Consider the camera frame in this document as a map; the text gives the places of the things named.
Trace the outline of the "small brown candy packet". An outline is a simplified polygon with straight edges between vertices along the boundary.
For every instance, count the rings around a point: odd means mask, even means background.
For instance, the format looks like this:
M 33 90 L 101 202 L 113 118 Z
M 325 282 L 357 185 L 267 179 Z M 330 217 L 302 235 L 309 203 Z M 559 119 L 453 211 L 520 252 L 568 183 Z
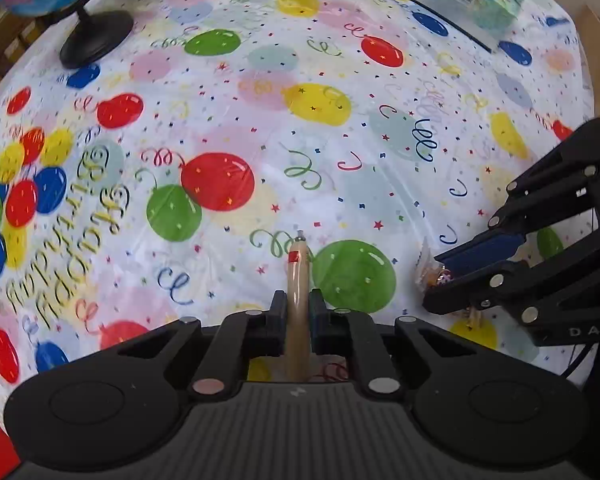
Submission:
M 430 288 L 449 283 L 452 279 L 451 271 L 434 258 L 428 240 L 424 238 L 414 270 L 414 283 L 418 290 L 426 292 Z

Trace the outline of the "beige sausage stick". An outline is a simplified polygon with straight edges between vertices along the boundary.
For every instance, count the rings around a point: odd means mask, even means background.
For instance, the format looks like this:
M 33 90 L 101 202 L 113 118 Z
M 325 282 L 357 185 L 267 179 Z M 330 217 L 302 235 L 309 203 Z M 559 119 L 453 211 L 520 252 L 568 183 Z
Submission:
M 305 382 L 310 364 L 310 252 L 302 230 L 291 243 L 287 271 L 287 328 L 285 339 L 286 376 Z

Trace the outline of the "wooden chair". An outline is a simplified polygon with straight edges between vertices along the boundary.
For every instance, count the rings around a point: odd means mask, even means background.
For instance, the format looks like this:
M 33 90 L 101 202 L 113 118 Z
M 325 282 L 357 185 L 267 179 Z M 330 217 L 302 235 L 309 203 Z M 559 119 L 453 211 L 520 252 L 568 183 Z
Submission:
M 36 18 L 8 12 L 0 17 L 0 83 L 45 29 Z

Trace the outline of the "birthday balloon tablecloth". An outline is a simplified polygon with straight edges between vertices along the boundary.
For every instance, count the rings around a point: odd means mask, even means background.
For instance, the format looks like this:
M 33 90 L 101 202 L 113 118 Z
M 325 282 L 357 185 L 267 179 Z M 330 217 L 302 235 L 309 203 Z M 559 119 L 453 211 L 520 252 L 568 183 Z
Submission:
M 268 307 L 303 233 L 328 304 L 423 316 L 433 252 L 593 113 L 576 26 L 524 0 L 492 52 L 408 0 L 93 0 L 0 84 L 0 415 L 19 384 L 193 316 Z

